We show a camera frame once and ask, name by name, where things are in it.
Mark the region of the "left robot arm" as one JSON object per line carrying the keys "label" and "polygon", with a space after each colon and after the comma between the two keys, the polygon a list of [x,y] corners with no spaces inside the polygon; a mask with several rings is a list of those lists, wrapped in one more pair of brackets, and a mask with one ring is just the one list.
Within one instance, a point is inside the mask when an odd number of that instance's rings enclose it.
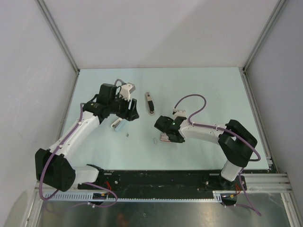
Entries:
{"label": "left robot arm", "polygon": [[35,153],[39,184],[62,192],[82,183],[89,183],[94,189],[101,188],[105,178],[99,174],[99,167],[92,164],[73,167],[70,160],[81,143],[110,115],[129,122],[139,118],[137,100],[131,98],[134,91],[132,83],[120,86],[104,83],[91,100],[81,103],[80,115],[70,129],[48,149],[40,148]]}

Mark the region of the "light blue white stapler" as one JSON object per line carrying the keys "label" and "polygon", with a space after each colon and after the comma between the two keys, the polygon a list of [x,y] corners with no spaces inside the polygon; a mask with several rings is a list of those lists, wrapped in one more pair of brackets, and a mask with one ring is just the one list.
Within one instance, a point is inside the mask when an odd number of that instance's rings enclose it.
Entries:
{"label": "light blue white stapler", "polygon": [[121,119],[121,120],[117,119],[115,122],[113,122],[111,124],[111,128],[113,128],[115,132],[119,132],[125,126],[125,124],[126,124],[126,120],[124,120],[124,119]]}

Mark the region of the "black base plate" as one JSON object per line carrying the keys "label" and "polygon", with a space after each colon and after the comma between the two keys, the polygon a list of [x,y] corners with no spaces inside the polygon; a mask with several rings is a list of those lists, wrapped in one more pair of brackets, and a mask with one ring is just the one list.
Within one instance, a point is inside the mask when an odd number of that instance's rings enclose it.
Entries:
{"label": "black base plate", "polygon": [[110,186],[122,198],[201,199],[214,191],[233,193],[246,189],[243,176],[222,183],[220,170],[102,170],[93,185],[80,190]]}

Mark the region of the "right aluminium rail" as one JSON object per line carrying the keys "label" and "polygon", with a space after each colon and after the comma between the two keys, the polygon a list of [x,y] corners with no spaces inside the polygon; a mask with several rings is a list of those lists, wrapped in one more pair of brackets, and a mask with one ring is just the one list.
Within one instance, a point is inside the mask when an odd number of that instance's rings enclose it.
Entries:
{"label": "right aluminium rail", "polygon": [[287,174],[243,174],[249,192],[287,192],[292,187]]}

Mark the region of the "aluminium frame post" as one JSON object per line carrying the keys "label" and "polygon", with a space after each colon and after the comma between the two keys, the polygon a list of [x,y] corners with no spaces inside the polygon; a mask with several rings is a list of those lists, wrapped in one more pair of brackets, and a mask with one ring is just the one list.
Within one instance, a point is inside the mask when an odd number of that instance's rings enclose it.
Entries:
{"label": "aluminium frame post", "polygon": [[257,39],[257,42],[255,43],[251,53],[249,54],[247,60],[245,61],[242,70],[246,72],[254,59],[256,58],[258,52],[260,51],[262,45],[266,41],[267,37],[269,36],[271,30],[273,29],[274,25],[278,21],[280,15],[282,14],[284,8],[286,7],[288,0],[278,0],[272,13],[270,14],[264,28],[262,29],[262,32],[260,36]]}
{"label": "aluminium frame post", "polygon": [[65,55],[65,57],[67,58],[67,61],[69,62],[70,66],[73,68],[73,70],[75,71],[75,73],[78,75],[80,69],[78,68],[72,54],[71,51],[66,43],[66,41],[64,40],[64,37],[62,36],[50,10],[48,9],[46,3],[44,0],[35,0],[39,10],[41,11],[46,23],[48,24],[51,32],[53,33],[59,47],[61,48],[63,54]]}

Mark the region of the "right aluminium frame post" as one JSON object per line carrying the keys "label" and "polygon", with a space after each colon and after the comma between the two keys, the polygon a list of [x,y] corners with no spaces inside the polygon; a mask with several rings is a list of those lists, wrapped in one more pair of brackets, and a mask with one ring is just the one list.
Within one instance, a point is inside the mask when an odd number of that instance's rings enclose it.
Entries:
{"label": "right aluminium frame post", "polygon": [[286,7],[288,0],[278,0],[272,13],[270,14],[264,28],[262,29],[262,32],[260,36],[257,39],[257,42],[255,43],[251,53],[249,54],[247,60],[245,61],[242,70],[246,72],[254,59],[256,58],[258,52],[260,51],[262,45],[266,41],[267,37],[269,36],[271,30],[273,29],[274,25],[278,21],[280,15],[282,14],[284,8]]}

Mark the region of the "beige black stapler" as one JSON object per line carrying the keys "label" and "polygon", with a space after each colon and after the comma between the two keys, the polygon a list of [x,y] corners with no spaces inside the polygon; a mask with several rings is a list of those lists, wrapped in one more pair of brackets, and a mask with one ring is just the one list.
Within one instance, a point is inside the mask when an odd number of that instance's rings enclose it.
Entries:
{"label": "beige black stapler", "polygon": [[148,114],[151,116],[154,116],[155,107],[154,107],[154,102],[153,102],[150,92],[145,93],[145,101],[146,101],[146,108],[147,108]]}

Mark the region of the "left aluminium frame post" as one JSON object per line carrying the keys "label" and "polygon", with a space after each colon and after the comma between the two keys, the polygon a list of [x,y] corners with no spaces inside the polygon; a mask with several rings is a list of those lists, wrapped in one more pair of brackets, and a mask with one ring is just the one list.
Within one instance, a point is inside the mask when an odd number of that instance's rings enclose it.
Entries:
{"label": "left aluminium frame post", "polygon": [[46,3],[44,0],[35,0],[39,10],[41,11],[46,23],[48,24],[51,32],[53,33],[59,47],[61,48],[63,54],[65,55],[65,57],[67,58],[67,61],[69,62],[70,66],[73,68],[73,70],[75,71],[75,73],[78,75],[80,69],[78,68],[72,54],[71,51],[66,43],[66,41],[64,40],[64,37],[62,36],[50,10],[48,9]]}

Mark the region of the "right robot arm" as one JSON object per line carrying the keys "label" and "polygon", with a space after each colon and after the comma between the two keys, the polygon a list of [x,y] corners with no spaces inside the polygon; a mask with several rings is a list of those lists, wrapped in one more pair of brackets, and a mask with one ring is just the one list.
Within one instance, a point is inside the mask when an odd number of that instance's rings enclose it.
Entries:
{"label": "right robot arm", "polygon": [[236,177],[249,162],[261,159],[256,151],[256,138],[237,120],[220,126],[198,124],[184,116],[170,118],[161,115],[154,127],[166,134],[170,142],[184,143],[187,139],[197,139],[219,145],[227,158],[218,178],[218,184],[224,190],[235,185]]}

